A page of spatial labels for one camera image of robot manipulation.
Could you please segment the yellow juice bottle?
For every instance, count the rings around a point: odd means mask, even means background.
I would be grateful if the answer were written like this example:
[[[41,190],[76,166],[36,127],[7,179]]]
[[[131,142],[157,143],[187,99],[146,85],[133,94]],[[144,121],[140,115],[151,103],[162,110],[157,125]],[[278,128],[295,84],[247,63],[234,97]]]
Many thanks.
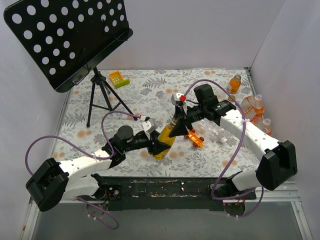
[[[171,130],[173,129],[174,125],[171,121],[171,123],[168,123],[164,129],[161,131],[159,137],[158,137],[158,140],[163,142],[163,143],[166,143],[166,144],[169,144],[171,147],[173,146],[174,144],[174,141],[176,139],[176,137],[169,137],[169,133],[171,132]],[[161,152],[160,154],[158,155],[152,155],[156,160],[162,160],[166,157],[166,155],[168,154],[170,149],[167,149],[163,152]]]

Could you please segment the orange juice bottle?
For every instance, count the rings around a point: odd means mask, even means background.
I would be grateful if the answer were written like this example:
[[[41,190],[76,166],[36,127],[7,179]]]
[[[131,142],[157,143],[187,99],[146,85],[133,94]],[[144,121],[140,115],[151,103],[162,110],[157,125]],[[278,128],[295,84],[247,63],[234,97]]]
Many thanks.
[[[240,88],[242,77],[236,74],[230,81],[227,87],[227,91],[230,94],[236,94]]]

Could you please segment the crushed orange label bottle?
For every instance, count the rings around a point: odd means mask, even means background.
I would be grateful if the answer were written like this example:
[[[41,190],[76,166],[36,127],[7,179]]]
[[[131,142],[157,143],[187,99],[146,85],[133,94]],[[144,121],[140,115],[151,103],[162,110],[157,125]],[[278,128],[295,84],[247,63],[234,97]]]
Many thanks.
[[[247,96],[242,100],[241,107],[244,110],[246,119],[253,122],[262,118],[265,112],[265,107],[262,98],[263,97],[261,94],[257,94]]]

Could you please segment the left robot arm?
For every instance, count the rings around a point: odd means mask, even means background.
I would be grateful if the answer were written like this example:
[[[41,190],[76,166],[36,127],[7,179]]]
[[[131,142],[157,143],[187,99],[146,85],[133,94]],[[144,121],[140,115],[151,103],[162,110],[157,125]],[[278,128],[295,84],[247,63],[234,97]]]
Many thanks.
[[[106,196],[107,183],[96,173],[119,165],[125,160],[126,152],[144,148],[156,156],[171,146],[160,139],[156,130],[134,134],[133,129],[125,125],[95,153],[60,162],[53,157],[45,160],[25,186],[42,212],[54,208],[62,199],[92,196],[101,200]]]

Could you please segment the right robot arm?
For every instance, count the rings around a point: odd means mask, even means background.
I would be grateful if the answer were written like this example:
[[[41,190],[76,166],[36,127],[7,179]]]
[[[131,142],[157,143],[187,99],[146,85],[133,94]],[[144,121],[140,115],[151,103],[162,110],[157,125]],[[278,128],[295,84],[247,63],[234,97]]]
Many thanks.
[[[227,178],[224,185],[212,191],[213,199],[237,199],[245,191],[257,187],[273,191],[297,174],[293,143],[281,142],[244,120],[231,102],[218,100],[209,84],[196,87],[194,93],[198,104],[193,107],[187,106],[185,95],[172,94],[176,123],[169,136],[184,136],[193,128],[193,123],[207,119],[237,137],[240,144],[247,146],[260,161],[257,169],[240,171]]]

